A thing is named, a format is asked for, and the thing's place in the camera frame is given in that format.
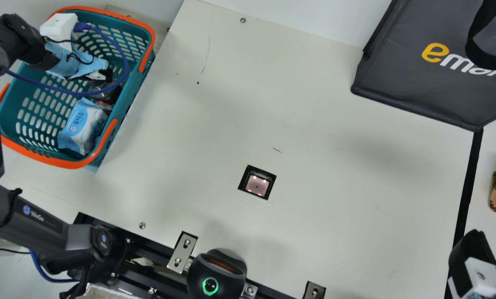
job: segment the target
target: black shopping bag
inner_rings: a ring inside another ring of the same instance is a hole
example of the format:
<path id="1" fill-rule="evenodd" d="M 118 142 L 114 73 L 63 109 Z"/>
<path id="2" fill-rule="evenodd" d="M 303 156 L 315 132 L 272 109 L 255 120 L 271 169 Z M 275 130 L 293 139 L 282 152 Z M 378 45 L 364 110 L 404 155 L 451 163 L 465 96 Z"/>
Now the black shopping bag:
<path id="1" fill-rule="evenodd" d="M 392 0 L 352 92 L 481 130 L 496 119 L 496 0 Z"/>

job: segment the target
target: wet wipes package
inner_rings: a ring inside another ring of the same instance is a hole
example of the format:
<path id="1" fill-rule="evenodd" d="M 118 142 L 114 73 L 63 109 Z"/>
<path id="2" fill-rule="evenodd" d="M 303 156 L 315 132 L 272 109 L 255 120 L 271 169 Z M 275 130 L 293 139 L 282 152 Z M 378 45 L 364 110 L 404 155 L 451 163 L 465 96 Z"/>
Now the wet wipes package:
<path id="1" fill-rule="evenodd" d="M 107 114 L 98 105 L 82 98 L 76 102 L 67 124 L 58 134 L 58 148 L 68 148 L 81 155 L 89 154 L 107 119 Z"/>

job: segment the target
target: bag strap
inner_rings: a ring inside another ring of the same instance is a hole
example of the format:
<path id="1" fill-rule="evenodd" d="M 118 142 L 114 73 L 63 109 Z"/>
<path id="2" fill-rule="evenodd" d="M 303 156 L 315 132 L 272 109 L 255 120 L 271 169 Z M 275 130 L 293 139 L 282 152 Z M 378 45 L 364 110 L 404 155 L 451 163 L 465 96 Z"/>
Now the bag strap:
<path id="1" fill-rule="evenodd" d="M 483 0 L 482 6 L 475 15 L 473 24 L 469 29 L 466 43 L 466 55 L 478 67 L 487 70 L 496 70 L 496 55 L 482 50 L 474 38 L 496 17 L 496 0 Z"/>

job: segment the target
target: green light ring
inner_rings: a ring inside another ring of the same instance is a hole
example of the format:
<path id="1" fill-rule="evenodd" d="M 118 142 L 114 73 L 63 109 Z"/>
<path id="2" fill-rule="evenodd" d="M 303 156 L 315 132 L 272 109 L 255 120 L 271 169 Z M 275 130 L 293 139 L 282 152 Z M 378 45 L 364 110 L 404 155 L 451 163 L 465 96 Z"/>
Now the green light ring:
<path id="1" fill-rule="evenodd" d="M 208 292 L 208 290 L 206 290 L 206 289 L 205 289 L 205 284 L 206 284 L 206 282 L 208 282 L 208 280 L 210 280 L 210 279 L 212 279 L 212 280 L 214 280 L 214 281 L 216 282 L 216 288 L 215 288 L 215 290 L 214 290 L 214 291 L 212 291 L 212 292 Z M 216 292 L 218 292 L 218 281 L 217 281 L 215 278 L 213 278 L 213 277 L 207 277 L 207 278 L 204 280 L 204 282 L 202 282 L 202 289 L 204 290 L 204 294 L 206 294 L 206 295 L 208 295 L 208 296 L 212 296 L 212 295 L 214 295 Z"/>

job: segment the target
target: blue cable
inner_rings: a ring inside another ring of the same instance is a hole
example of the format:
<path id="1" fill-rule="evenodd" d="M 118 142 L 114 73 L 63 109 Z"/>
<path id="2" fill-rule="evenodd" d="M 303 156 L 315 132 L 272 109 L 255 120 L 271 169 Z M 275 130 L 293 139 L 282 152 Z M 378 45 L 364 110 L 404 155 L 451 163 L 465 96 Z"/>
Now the blue cable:
<path id="1" fill-rule="evenodd" d="M 119 78 L 119 80 L 117 80 L 117 82 L 115 82 L 115 84 L 110 85 L 104 89 L 101 89 L 100 91 L 89 91 L 86 93 L 77 93 L 75 91 L 68 91 L 67 89 L 61 89 L 58 87 L 54 87 L 51 85 L 40 83 L 40 82 L 32 80 L 32 79 L 28 79 L 24 76 L 21 76 L 19 74 L 12 72 L 11 70 L 9 70 L 7 68 L 4 68 L 3 70 L 5 71 L 5 73 L 7 73 L 11 76 L 14 76 L 17 79 L 26 81 L 28 83 L 32 83 L 32 84 L 37 85 L 39 87 L 52 89 L 53 91 L 59 91 L 60 93 L 67 93 L 67 94 L 73 95 L 73 96 L 93 96 L 93 95 L 97 95 L 99 93 L 107 93 L 111 89 L 114 89 L 115 87 L 121 85 L 124 82 L 124 80 L 126 80 L 126 78 L 128 77 L 128 73 L 129 73 L 129 69 L 130 69 L 130 66 L 128 64 L 128 59 L 126 59 L 126 55 L 124 55 L 124 51 L 121 49 L 119 44 L 117 44 L 113 39 L 111 39 L 109 36 L 104 34 L 102 31 L 92 27 L 91 25 L 87 25 L 85 23 L 77 23 L 75 26 L 75 31 L 76 32 L 82 32 L 83 30 L 93 30 L 94 32 L 98 33 L 105 40 L 111 42 L 111 44 L 113 44 L 113 46 L 115 46 L 115 48 L 119 51 L 120 55 L 122 56 L 122 60 L 124 61 L 124 72 L 122 73 L 122 76 Z"/>
<path id="2" fill-rule="evenodd" d="M 34 265 L 36 266 L 37 271 L 43 278 L 45 278 L 46 281 L 48 282 L 54 282 L 56 284 L 64 284 L 66 282 L 76 282 L 76 280 L 73 279 L 54 279 L 50 278 L 43 269 L 41 269 L 41 266 L 39 265 L 39 262 L 37 261 L 36 253 L 33 250 L 30 250 L 30 256 L 32 257 L 32 260 L 34 261 Z"/>

